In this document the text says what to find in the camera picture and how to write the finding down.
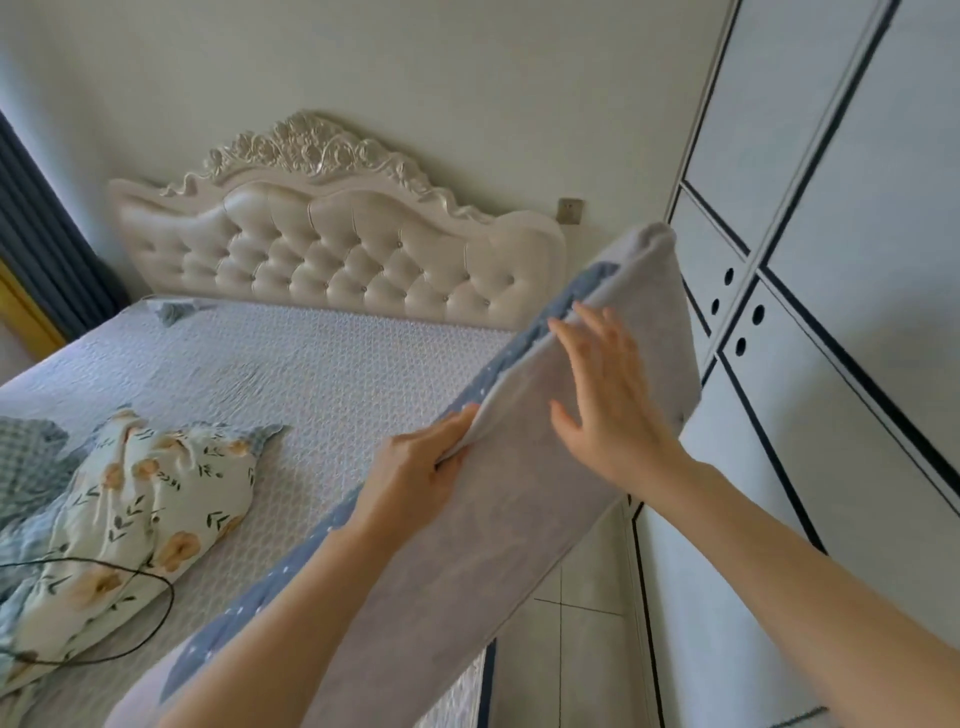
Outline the person's right hand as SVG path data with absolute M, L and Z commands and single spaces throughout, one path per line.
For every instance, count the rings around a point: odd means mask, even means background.
M 636 340 L 613 309 L 600 309 L 616 322 L 619 334 L 619 364 L 604 371 L 589 332 L 572 310 L 578 322 L 552 318 L 548 327 L 573 377 L 577 415 L 568 414 L 591 431 L 593 459 L 579 462 L 649 504 L 666 503 L 673 491 L 690 491 L 699 467 L 654 401 Z

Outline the person's left hand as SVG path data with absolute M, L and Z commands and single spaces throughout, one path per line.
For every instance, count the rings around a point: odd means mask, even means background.
M 427 450 L 424 430 L 430 427 L 391 436 L 380 446 L 347 531 L 396 552 L 447 506 L 470 448 L 462 440 L 450 450 Z

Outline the grey mat with blue dotted side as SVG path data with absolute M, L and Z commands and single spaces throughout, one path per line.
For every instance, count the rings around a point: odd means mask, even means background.
M 474 723 L 489 643 L 547 573 L 612 507 L 613 486 L 578 464 L 550 425 L 575 406 L 570 364 L 546 326 L 573 301 L 616 309 L 643 348 L 654 399 L 680 432 L 700 400 L 690 317 L 667 224 L 631 230 L 477 369 L 493 335 L 476 328 L 332 322 L 282 447 L 258 469 L 248 525 L 200 574 L 196 603 L 223 611 L 148 669 L 104 728 L 155 728 L 177 693 L 266 607 L 354 510 L 363 459 L 390 429 L 478 403 L 471 454 L 438 519 L 390 562 L 349 628 L 302 728 Z

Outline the person's right forearm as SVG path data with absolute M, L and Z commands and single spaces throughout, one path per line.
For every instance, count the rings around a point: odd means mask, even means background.
M 960 728 L 960 651 L 686 459 L 643 496 L 736 592 L 844 728 Z

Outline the person's left forearm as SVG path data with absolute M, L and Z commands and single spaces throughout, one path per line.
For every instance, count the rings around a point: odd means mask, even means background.
M 353 516 L 174 698 L 156 728 L 300 728 L 402 532 Z

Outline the bed with white quilted sheet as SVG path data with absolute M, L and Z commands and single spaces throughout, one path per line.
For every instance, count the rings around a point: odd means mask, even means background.
M 0 386 L 0 728 L 154 725 L 510 331 L 138 303 Z

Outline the cream tufted carved headboard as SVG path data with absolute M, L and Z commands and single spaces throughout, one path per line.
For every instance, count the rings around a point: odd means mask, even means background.
M 166 185 L 113 178 L 126 254 L 158 295 L 517 332 L 565 282 L 551 217 L 486 213 L 410 155 L 301 110 Z

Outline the white wardrobe with black lines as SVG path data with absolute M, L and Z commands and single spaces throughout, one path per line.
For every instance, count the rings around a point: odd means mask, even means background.
M 735 0 L 668 220 L 684 447 L 960 650 L 960 0 Z

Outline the small blue checkered cloth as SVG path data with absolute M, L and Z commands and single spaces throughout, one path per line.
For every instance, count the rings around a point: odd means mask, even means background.
M 216 308 L 215 301 L 198 297 L 147 297 L 145 302 L 147 309 L 164 329 L 170 329 L 177 322 L 202 311 Z

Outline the floral pillow with checkered trim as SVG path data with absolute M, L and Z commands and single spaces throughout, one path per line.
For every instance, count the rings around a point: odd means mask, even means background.
M 84 443 L 18 622 L 21 664 L 0 699 L 101 643 L 238 528 L 253 503 L 257 466 L 283 424 L 197 421 L 151 425 L 121 408 Z

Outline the blue checkered blanket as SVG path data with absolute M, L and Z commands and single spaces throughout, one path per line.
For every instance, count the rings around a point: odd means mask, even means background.
M 21 667 L 18 623 L 41 580 L 70 482 L 90 445 L 49 419 L 0 416 L 0 681 Z

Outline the yellow curtain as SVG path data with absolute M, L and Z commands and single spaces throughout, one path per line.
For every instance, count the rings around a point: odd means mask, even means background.
M 0 319 L 37 361 L 62 350 L 67 341 L 0 259 Z

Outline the dark blue-grey curtain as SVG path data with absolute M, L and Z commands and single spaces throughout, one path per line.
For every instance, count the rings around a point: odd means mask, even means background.
M 1 110 L 0 262 L 67 342 L 132 303 Z

